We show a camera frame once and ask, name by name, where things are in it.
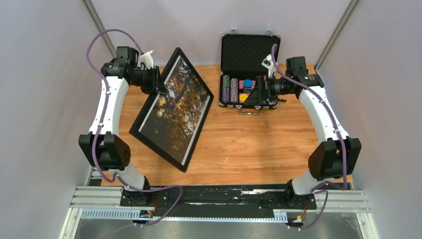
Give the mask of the light wooden picture frame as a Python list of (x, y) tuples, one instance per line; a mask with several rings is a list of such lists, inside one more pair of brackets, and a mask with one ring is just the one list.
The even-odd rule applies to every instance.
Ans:
[(165, 94), (150, 94), (129, 133), (186, 172), (214, 95), (180, 47), (163, 73)]

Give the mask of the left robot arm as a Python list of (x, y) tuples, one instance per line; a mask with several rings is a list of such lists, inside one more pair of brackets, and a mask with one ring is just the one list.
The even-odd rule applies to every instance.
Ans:
[(101, 96), (88, 133), (81, 134), (78, 144), (89, 164), (107, 182), (120, 181), (141, 206), (152, 201), (147, 178), (130, 162), (129, 145), (119, 137), (119, 121), (124, 98), (130, 86), (145, 94), (165, 94), (160, 69), (154, 64), (154, 51), (145, 53), (119, 46), (116, 57), (96, 69), (101, 77)]

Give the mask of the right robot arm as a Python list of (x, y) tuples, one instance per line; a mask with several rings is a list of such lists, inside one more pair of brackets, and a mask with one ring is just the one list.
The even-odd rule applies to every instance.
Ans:
[(333, 179), (343, 178), (342, 189), (346, 189), (346, 176), (353, 172), (361, 142), (352, 138), (341, 126), (326, 96), (324, 83), (318, 74), (310, 74), (303, 56), (286, 60), (287, 69), (276, 77), (279, 67), (272, 55), (266, 56), (262, 65), (267, 75), (256, 77), (256, 85), (245, 105), (260, 109), (277, 107), (281, 95), (295, 95), (305, 107), (315, 128), (318, 147), (308, 159), (308, 169), (299, 177), (290, 180), (284, 193), (287, 206), (296, 208), (304, 201), (304, 195), (313, 193)]

